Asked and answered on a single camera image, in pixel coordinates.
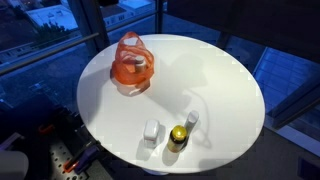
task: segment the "glass window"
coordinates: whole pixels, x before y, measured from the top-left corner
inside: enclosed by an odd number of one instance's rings
[[[320,105],[292,121],[289,126],[320,141]]]
[[[266,111],[272,110],[319,72],[320,64],[267,48],[255,71],[255,78],[264,95]]]
[[[117,43],[127,32],[134,31],[139,36],[155,33],[155,16],[150,16],[108,32],[111,44]]]
[[[220,32],[168,14],[163,14],[164,34],[188,36],[215,45]]]
[[[155,0],[99,1],[108,31],[155,13]]]
[[[73,13],[65,2],[8,1],[8,8],[0,11],[0,54],[8,55],[2,61],[10,63],[19,56],[79,37]]]
[[[85,44],[80,44],[1,76],[0,99],[15,107],[43,93],[75,111],[77,82],[89,61]]]
[[[226,52],[236,58],[251,73],[256,68],[264,50],[265,46],[236,36],[231,36],[226,45]]]

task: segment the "orange object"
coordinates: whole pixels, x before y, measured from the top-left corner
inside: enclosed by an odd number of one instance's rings
[[[44,127],[43,125],[41,125],[39,128],[38,128],[38,131],[40,134],[42,135],[47,135],[47,134],[50,134],[52,131],[54,131],[54,126],[52,124],[50,124],[49,126],[47,127]]]
[[[135,45],[125,44],[126,39],[137,38]],[[136,72],[137,56],[143,56],[146,68],[143,72]],[[144,82],[154,74],[154,57],[134,32],[126,33],[119,41],[115,60],[112,63],[113,76],[125,85],[134,85]]]
[[[66,173],[70,173],[79,163],[79,161],[77,161],[76,163],[72,164],[69,168],[67,168],[67,164],[69,164],[70,161],[67,161],[66,163],[64,163],[63,165],[63,170]]]

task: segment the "table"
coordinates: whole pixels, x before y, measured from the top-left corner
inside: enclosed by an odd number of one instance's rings
[[[155,57],[150,87],[123,94],[110,78],[117,44],[96,55],[84,69],[77,101],[84,124],[115,156],[142,168],[194,173],[225,165],[246,152],[264,122],[264,100],[257,82],[236,59],[208,43],[176,35],[141,36]],[[188,145],[166,148],[169,133],[199,112]],[[160,144],[147,149],[147,120],[160,122]]]

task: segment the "small white box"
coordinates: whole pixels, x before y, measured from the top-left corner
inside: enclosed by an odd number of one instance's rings
[[[146,122],[143,139],[144,139],[144,146],[148,148],[155,148],[158,145],[159,138],[159,121],[157,120],[148,120]]]

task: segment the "bottle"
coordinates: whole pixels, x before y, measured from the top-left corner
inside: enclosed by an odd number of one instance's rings
[[[140,73],[144,72],[147,68],[146,60],[143,56],[137,56],[135,57],[136,63],[135,63],[135,72]]]
[[[199,119],[199,113],[197,111],[193,110],[189,113],[187,120],[184,124],[184,127],[187,130],[187,138],[189,137],[192,129],[194,128],[194,126],[198,122],[198,119]]]
[[[170,132],[167,148],[174,153],[179,152],[186,140],[187,130],[183,126],[177,125]]]

